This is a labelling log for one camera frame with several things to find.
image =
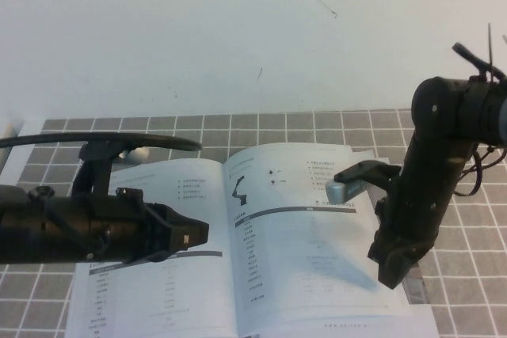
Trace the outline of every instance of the grid mat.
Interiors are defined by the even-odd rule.
[[[354,151],[374,150],[377,157],[402,164],[414,126],[410,111],[400,109],[47,120],[42,133],[59,131],[148,132],[204,145],[200,152],[151,149],[148,162],[176,158],[224,162],[257,144],[320,142],[347,144]],[[29,190],[50,184],[57,195],[68,195],[81,145],[35,146],[18,186]],[[460,190],[471,188],[473,180],[461,184]],[[442,337],[507,337],[507,192],[502,191],[506,184],[503,162],[485,171],[477,195],[453,199],[435,248],[403,284],[411,303],[432,304]],[[0,267],[0,338],[63,337],[73,271],[73,264]]]

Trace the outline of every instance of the robotic arm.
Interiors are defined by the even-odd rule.
[[[159,203],[139,189],[108,196],[113,161],[141,146],[199,150],[200,144],[160,135],[64,133],[0,140],[0,148],[38,142],[82,141],[70,197],[48,186],[26,192],[0,185],[0,263],[83,261],[158,262],[208,241],[208,224]]]
[[[331,203],[352,199],[367,184],[387,192],[375,206],[380,225],[368,257],[379,264],[379,281],[389,288],[433,247],[456,185],[470,172],[463,168],[472,157],[471,171],[477,172],[478,181],[471,194],[478,191],[484,158],[477,153],[479,143],[507,146],[505,74],[461,44],[453,49],[478,69],[479,76],[468,81],[435,77],[419,85],[412,100],[415,131],[403,167],[363,161],[326,185]],[[504,157],[505,151],[497,162]]]

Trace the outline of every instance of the black cable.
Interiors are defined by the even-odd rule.
[[[18,136],[16,138],[0,139],[0,148],[46,142],[90,142],[97,140],[131,142],[135,146],[132,149],[141,146],[154,146],[173,150],[200,150],[202,148],[198,142],[188,139],[128,132],[63,132],[58,134]]]
[[[473,157],[474,157],[474,161],[475,161],[475,167],[476,167],[476,170],[475,172],[477,173],[476,175],[476,178],[475,178],[475,184],[474,184],[474,187],[472,188],[472,190],[470,191],[470,193],[468,194],[465,194],[465,193],[461,193],[461,192],[457,192],[456,190],[454,191],[454,194],[457,195],[457,196],[460,196],[460,197],[469,197],[469,196],[473,196],[474,194],[476,194],[478,192],[478,190],[481,188],[481,183],[482,183],[482,158],[479,156],[478,152],[475,151],[473,153]]]
[[[490,154],[492,154],[496,149],[497,149],[496,147],[488,146],[487,152],[482,157],[479,157],[477,151],[474,152],[474,162],[475,163],[469,169],[464,170],[463,173],[461,174],[461,176],[459,177],[459,181],[461,181],[468,174],[477,173],[477,175],[475,177],[474,187],[472,188],[472,191],[468,194],[464,194],[461,192],[454,192],[455,195],[460,196],[460,197],[468,197],[468,196],[473,196],[474,194],[476,194],[478,192],[479,188],[481,187],[481,183],[482,183],[482,175],[483,175],[482,172],[486,169],[494,167],[496,164],[500,164],[502,162],[502,160],[505,157],[507,157],[507,149],[504,149],[504,150],[502,150],[501,155],[497,159],[493,160],[489,164],[483,165],[482,162]]]

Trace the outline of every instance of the book page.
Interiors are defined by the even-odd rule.
[[[209,223],[208,243],[161,263],[78,264],[67,336],[80,338],[237,336],[222,165],[164,161],[114,172],[117,187]]]
[[[342,317],[277,326],[244,338],[439,338],[430,305],[410,305],[397,317]]]
[[[223,166],[240,334],[308,318],[408,313],[367,258],[366,193],[329,205],[325,184],[351,165],[347,146],[279,143]]]

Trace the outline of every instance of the diagram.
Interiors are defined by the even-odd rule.
[[[241,183],[241,181],[245,180],[245,176],[241,176],[238,178],[238,181],[236,181],[236,187],[234,188],[234,191],[232,192],[232,196],[234,198],[239,198],[241,206],[246,205],[246,194],[238,194],[238,186]]]

